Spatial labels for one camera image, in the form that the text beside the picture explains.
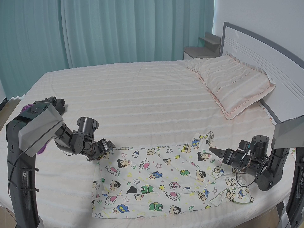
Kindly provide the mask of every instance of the purple fabric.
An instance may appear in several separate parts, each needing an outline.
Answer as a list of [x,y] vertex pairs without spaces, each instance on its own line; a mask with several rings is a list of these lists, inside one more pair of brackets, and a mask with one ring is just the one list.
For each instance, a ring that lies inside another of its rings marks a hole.
[[[26,106],[24,106],[21,110],[20,113],[24,112],[25,110],[27,110],[28,108],[30,108],[31,106],[33,106],[34,104],[28,104]],[[49,141],[47,141],[47,143],[37,152],[37,154],[41,154],[43,153],[43,151],[45,150],[45,148],[47,147],[47,144],[48,144]]]

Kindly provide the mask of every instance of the curtain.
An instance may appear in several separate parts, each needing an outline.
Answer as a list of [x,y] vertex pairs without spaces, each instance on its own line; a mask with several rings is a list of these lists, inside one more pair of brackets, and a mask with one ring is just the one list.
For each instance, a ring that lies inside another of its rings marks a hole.
[[0,80],[8,99],[68,68],[60,0],[0,0]]
[[214,0],[0,0],[0,80],[8,98],[46,72],[180,60],[212,32]]
[[212,32],[214,0],[61,0],[69,67],[183,59]]

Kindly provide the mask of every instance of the cartoon print shirt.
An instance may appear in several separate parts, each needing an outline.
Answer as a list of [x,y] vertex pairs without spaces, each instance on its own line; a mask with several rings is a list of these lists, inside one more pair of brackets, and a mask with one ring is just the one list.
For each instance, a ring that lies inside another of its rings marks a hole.
[[[216,147],[212,131],[184,145],[108,152],[95,168],[93,217],[177,215],[226,201],[252,203],[249,188],[237,184],[234,169],[209,147]],[[240,175],[238,181],[246,184]]]

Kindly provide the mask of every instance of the headboard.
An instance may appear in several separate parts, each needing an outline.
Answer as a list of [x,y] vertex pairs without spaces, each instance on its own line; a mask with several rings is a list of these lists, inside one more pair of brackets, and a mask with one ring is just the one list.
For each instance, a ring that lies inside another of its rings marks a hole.
[[264,69],[276,82],[261,103],[279,123],[304,114],[304,61],[247,29],[224,22],[221,53]]

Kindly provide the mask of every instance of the mattress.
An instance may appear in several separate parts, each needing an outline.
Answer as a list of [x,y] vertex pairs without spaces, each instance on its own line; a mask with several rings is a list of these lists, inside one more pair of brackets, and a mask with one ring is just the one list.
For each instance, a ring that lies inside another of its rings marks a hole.
[[[67,126],[77,130],[77,119],[88,116],[99,122],[95,139],[111,140],[117,148],[154,147],[186,143],[197,132],[214,132],[218,148],[237,149],[240,140],[257,134],[273,135],[274,125],[254,103],[227,120],[195,73],[190,60],[116,63],[44,74],[25,95],[12,115],[22,107],[50,96],[66,101]],[[7,194],[7,142],[0,132],[0,203],[12,209]],[[174,217],[136,219],[92,218],[92,180],[95,162],[82,155],[66,156],[52,140],[37,155],[37,206],[45,227],[234,227],[254,218],[285,199],[290,192],[294,158],[289,155],[279,184],[262,192],[254,183],[254,202],[227,202]],[[251,182],[253,177],[244,175]]]

